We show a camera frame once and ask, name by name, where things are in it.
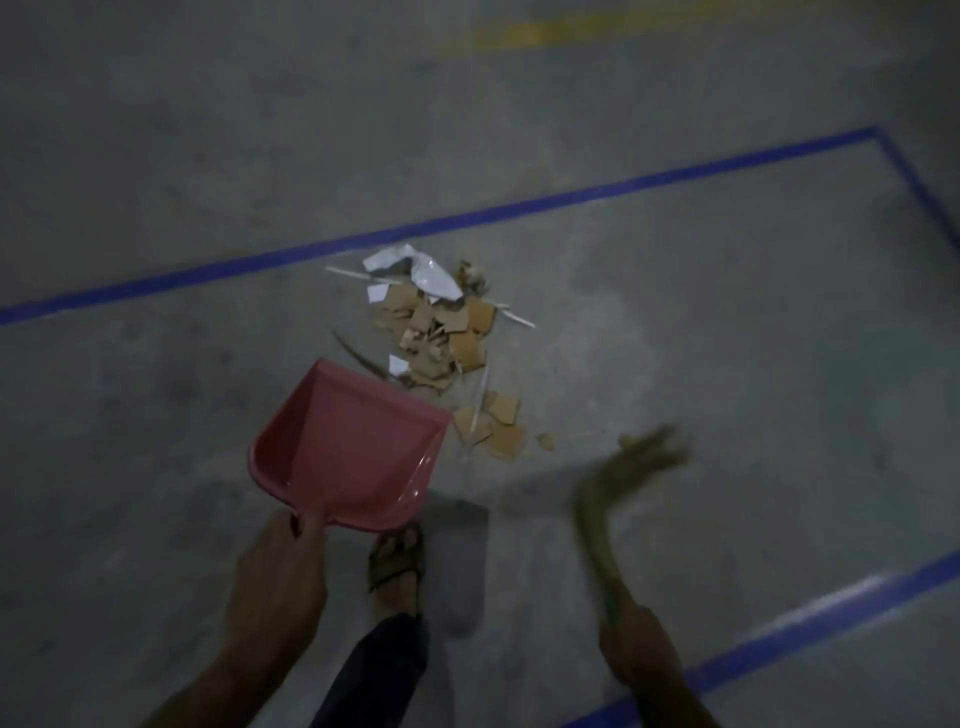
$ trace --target pant leg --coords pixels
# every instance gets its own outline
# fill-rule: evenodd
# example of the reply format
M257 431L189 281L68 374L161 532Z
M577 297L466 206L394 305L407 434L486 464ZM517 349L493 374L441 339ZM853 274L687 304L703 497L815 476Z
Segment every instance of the pant leg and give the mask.
M310 728L396 728L426 670L429 645L423 618L381 621L353 648Z

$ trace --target blue painted line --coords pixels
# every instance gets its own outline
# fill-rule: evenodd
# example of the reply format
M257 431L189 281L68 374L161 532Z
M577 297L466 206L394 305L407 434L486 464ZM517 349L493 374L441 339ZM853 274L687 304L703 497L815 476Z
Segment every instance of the blue painted line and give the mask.
M933 219L933 222L940 228L944 237L950 242L950 245L960 253L960 231L957 230L953 221L950 219L947 208L944 207L944 204L940 202L940 199L933 194L930 188L926 186L925 182L920 179L917 170L914 169L913 165L907 160L906 155L900 150L900 147L894 144L893 139L890 138L887 132L878 129L876 131L876 140L879 142L880 149L883 150L883 153L894 166L894 169L900 173L903 181L906 182L907 186L913 192L914 197L917 198L920 207Z
M700 695L715 691L790 655L899 609L958 578L960 550L707 660L688 670L686 681ZM633 699L625 698L567 723L565 728L625 728L638 723Z
M834 134L819 139L788 144L775 149L753 152L739 157L721 159L706 164L696 164L691 167L659 172L654 175L635 177L623 182L599 184L594 187L561 192L556 195L547 195L534 200L525 200L509 205L488 207L474 212L465 212L458 215L448 215L432 220L410 225L401 225L397 228L387 228L381 231L363 232L348 235L333 240L323 240L317 243L284 248L259 255L225 260L219 263L209 263L197 268L166 273L159 276L150 276L140 280L131 280L126 283L107 285L102 288L91 288L77 293L67 293L45 301L20 303L9 308L0 309L0 326L15 324L21 321L30 321L42 316L49 316L63 311L73 311L80 308L89 308L102 303L113 303L127 299L150 296L154 293L172 291L178 288L187 288L193 285L211 283L215 280L230 279L245 276L249 273L293 265L314 258L336 255L347 251L360 251L383 245L393 245L403 240L415 237L439 235L444 232L475 228L481 225L490 225L507 220L515 220L526 215L535 215L541 212L582 205L597 200L609 200L614 197L630 195L644 189L666 187L680 182L701 180L715 175L728 174L767 164L775 164L789 159L809 157L829 152L852 144L861 144L876 139L878 129L869 127L852 132Z

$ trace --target pink dustpan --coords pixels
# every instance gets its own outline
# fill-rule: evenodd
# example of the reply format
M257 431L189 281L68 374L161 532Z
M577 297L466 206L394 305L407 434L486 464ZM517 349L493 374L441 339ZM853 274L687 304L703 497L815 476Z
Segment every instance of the pink dustpan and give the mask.
M298 511L384 531L423 506L451 415L321 359L253 441L250 475Z

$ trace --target hand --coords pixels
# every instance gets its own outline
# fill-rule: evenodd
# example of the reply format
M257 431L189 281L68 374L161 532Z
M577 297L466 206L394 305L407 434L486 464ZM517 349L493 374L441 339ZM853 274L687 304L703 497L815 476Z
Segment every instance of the hand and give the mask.
M660 620L630 596L622 581L608 587L615 619L600 628L600 652L613 676L638 695L664 684L683 685L676 647Z
M237 560L227 606L228 645L246 669L282 681L317 633L326 604L324 511L274 513Z

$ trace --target debris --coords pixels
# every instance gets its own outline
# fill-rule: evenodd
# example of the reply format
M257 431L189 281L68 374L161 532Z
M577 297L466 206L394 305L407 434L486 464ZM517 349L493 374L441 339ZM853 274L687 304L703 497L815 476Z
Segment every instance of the debris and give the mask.
M409 258L413 265L410 280L428 296L438 296L448 301L459 301L464 292L457 286L453 277L432 257L421 253L409 243L397 245L364 258L363 267L368 273L380 271Z
M527 442L527 428L523 425L493 423L493 433L487 440L487 448L493 457L501 460L516 460Z
M501 395L494 391L484 395L483 408L502 425L513 425L516 422L516 411L519 407L520 397L515 395Z
M347 339L345 339L336 331L333 332L333 338L337 340L337 343L340 344L340 346L342 346L350 356L357 360L361 367L366 369L372 375L379 376L381 379L390 378L390 373L386 369L357 351L354 347L347 343Z
M439 379L443 376L450 376L450 365L445 361L434 361L426 347L420 349L417 355L411 360L410 368L418 374L424 375L430 379Z
M553 435L549 432L542 432L537 435L537 444L540 446L540 449L545 449L547 452L553 452L557 446L554 442Z
M485 397L487 396L487 381L490 379L490 367L484 367L483 376L480 377L480 387L477 389L476 397L473 398L473 406L476 408L476 412L473 414L473 422L470 424L470 431L477 426L477 418L480 416L480 411L483 409L483 403Z
M374 319L373 323L378 328L384 328L388 330L393 336L394 342L399 346L400 341L403 339L403 334L406 333L407 330L406 319L397 319L391 316L389 318Z
M477 333L490 333L493 327L493 316L496 314L495 305L467 296L464 308L467 310L470 328Z
M473 331L450 334L450 349L464 372L472 372L484 365L486 356Z
M487 278L468 260L460 261L460 267L457 268L457 275L454 278L461 288L474 296L483 296L487 292Z
M382 279L382 278L378 278L377 276L370 276L366 273L357 273L356 271L345 271L343 268L336 268L332 265L326 266L326 270L328 270L330 273L336 273L340 276L347 276L348 278L352 278L352 279L372 280L377 283L386 283L387 285L398 285L402 283L401 280Z
M433 387L440 392L445 392L450 388L450 385L453 384L452 376L442 376L438 379L431 379L429 376L424 376L420 372L415 372L412 369L410 370L410 374L407 376L415 384L422 384L425 387Z
M453 425L464 445L472 448L493 434L493 420L487 415L480 415L476 419L476 410L469 404L453 413Z
M375 283L374 285L368 285L367 300L370 303L380 303L387 298L387 290L389 288L389 283Z
M390 286L383 300L388 311L413 310L420 305L420 291L412 283L400 283Z
M518 324L523 324L524 326L529 327L529 328L536 328L536 327L537 327L537 325L534 324L533 322L527 321L526 319L521 319L521 318L520 318L519 316L517 316L515 313L511 313L510 311L508 311L508 310L505 309L505 308L500 308L500 313L502 313L504 316L506 316L506 317L507 317L508 319L510 319L511 321L516 321Z
M410 362L390 354L390 375L401 377L410 371Z
M418 352L420 350L420 336L412 328L407 328L400 336L397 345L405 352Z
M470 323L470 314L466 306L458 311L451 311L446 308L434 308L433 317L443 324L444 331L447 333L466 331Z
M414 328L420 333L426 333L433 325L433 309L429 303L421 303L414 311L413 318L410 319L410 328Z

